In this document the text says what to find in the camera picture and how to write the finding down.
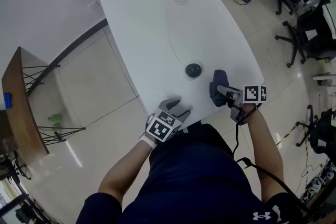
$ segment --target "dark blue object in hand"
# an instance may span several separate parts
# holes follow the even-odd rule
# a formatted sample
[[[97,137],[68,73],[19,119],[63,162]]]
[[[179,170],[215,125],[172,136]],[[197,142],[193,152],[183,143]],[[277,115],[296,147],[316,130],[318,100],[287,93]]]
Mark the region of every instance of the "dark blue object in hand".
[[[12,106],[12,97],[9,92],[4,93],[4,99],[5,99],[5,108],[11,109]]]
[[[229,87],[229,81],[224,70],[215,70],[214,81],[210,83],[210,98],[217,107],[226,105],[227,98],[217,91],[217,86]]]

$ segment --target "black round object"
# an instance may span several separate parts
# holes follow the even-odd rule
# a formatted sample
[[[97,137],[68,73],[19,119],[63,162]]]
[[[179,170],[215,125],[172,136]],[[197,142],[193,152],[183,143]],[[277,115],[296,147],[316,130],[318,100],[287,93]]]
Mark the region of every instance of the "black round object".
[[[202,67],[196,63],[191,63],[185,68],[185,73],[190,78],[197,78],[202,73]]]

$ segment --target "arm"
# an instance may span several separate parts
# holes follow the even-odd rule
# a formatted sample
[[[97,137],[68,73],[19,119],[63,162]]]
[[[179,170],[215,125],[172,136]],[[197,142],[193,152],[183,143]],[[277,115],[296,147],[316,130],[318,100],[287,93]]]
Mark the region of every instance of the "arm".
[[[98,192],[110,194],[122,204],[124,195],[133,184],[151,152],[152,148],[149,144],[140,141],[108,171],[99,186]]]
[[[243,109],[249,112],[254,105],[245,104]],[[269,132],[267,123],[259,110],[256,110],[247,119],[248,128],[251,134],[254,158],[256,165],[269,171],[283,181],[284,166],[280,153]],[[258,171],[261,184],[261,199],[267,202],[278,193],[286,192],[275,180]]]

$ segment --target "shirt sleeve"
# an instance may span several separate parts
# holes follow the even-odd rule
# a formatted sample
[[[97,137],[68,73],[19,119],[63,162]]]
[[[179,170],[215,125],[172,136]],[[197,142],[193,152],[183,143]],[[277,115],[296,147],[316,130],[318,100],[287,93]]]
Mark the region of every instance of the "shirt sleeve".
[[[296,201],[288,193],[274,195],[266,203],[278,216],[277,223],[301,224],[303,216]]]
[[[106,193],[95,193],[86,199],[76,224],[113,224],[122,215],[116,198]]]

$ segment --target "person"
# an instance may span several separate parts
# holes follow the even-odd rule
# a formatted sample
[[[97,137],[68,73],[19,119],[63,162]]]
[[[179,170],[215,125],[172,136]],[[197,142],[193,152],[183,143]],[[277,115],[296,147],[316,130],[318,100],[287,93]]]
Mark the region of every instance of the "person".
[[[254,107],[244,104],[243,110]],[[282,159],[263,115],[256,110],[246,122],[256,165],[283,181]],[[258,172],[261,201],[253,194],[231,149],[211,125],[198,122],[187,129],[154,150],[140,141],[110,169],[98,193],[86,199],[76,223],[302,223],[294,198],[269,176]],[[123,197],[148,156],[148,178],[122,212]]]

